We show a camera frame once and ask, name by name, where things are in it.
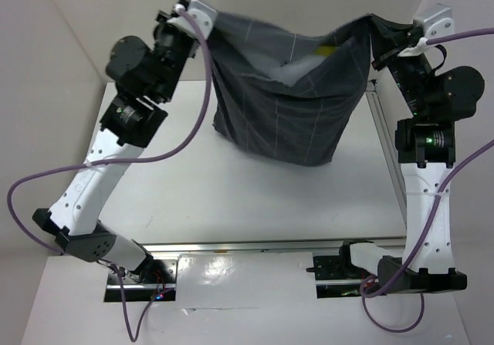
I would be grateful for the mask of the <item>cream memory foam pillow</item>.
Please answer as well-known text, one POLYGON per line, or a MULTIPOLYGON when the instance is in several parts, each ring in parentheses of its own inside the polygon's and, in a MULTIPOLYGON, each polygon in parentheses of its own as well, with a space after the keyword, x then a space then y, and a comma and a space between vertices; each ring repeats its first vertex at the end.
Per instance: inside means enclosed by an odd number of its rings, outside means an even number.
POLYGON ((266 75, 270 79, 286 86, 293 86, 305 75, 320 66, 325 59, 332 56, 337 50, 338 47, 336 46, 318 46, 312 53, 295 62, 288 62, 282 66, 268 69, 266 75))

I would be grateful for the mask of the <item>dark grey checked pillowcase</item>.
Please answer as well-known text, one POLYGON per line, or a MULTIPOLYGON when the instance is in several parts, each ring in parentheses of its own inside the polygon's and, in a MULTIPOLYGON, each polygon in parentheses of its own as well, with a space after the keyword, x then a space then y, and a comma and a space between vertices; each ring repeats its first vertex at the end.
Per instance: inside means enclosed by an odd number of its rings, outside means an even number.
POLYGON ((331 162, 367 88, 373 59, 371 14, 322 36, 305 36, 245 15, 220 12, 208 38, 217 110, 215 130, 238 148, 291 164, 331 162), (268 69, 338 50, 293 86, 268 69))

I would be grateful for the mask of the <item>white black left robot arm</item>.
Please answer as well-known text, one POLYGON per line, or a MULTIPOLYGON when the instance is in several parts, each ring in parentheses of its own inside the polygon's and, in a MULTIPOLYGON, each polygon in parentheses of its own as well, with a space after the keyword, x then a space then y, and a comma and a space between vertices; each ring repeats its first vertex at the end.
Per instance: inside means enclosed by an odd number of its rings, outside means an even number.
POLYGON ((33 221, 53 235, 63 252, 85 262, 103 263, 125 271, 135 282, 144 282, 158 264, 142 244, 112 231, 100 220, 108 198, 131 164, 148 164, 176 155, 200 129, 211 96, 211 59, 207 38, 217 12, 193 5, 176 5, 168 15, 160 12, 154 29, 154 46, 137 36, 115 43, 106 74, 117 95, 100 119, 83 164, 60 199, 34 212, 33 221), (206 67, 205 96, 191 132, 175 149, 143 157, 144 149, 167 117, 161 105, 171 101, 182 70, 195 50, 202 48, 206 67))

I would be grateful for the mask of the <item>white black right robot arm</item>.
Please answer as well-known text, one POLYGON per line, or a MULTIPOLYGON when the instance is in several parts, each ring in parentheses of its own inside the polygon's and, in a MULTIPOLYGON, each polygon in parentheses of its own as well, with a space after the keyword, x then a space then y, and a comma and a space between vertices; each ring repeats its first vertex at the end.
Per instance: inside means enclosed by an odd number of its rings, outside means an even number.
POLYGON ((349 242, 337 258, 340 274, 369 276, 360 292, 443 293, 464 290, 467 276, 452 254, 449 184, 458 171, 455 123, 472 117, 485 90, 471 66, 431 67, 425 52, 452 39, 452 10, 437 4, 410 25, 374 18, 373 67, 388 69, 411 111, 400 120, 394 142, 406 191, 406 243, 395 255, 372 242, 349 242))

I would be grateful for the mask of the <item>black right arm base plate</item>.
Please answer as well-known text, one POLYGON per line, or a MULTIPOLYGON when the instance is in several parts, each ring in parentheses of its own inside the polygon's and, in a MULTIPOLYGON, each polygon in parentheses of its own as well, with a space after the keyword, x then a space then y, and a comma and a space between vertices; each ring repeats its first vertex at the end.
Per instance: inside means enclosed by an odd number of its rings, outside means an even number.
POLYGON ((313 265, 306 268, 306 272, 312 273, 316 280, 363 280, 371 274, 351 263, 346 255, 317 255, 313 257, 313 265))

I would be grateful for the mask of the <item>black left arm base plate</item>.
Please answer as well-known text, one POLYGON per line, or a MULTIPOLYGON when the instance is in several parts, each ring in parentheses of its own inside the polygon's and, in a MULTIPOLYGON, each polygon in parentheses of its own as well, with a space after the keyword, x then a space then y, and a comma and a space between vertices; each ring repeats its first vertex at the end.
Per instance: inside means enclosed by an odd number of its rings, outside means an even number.
POLYGON ((129 270, 122 266, 109 266, 113 276, 120 277, 124 283, 161 284, 175 283, 176 266, 171 260, 160 260, 149 255, 135 269, 129 270))

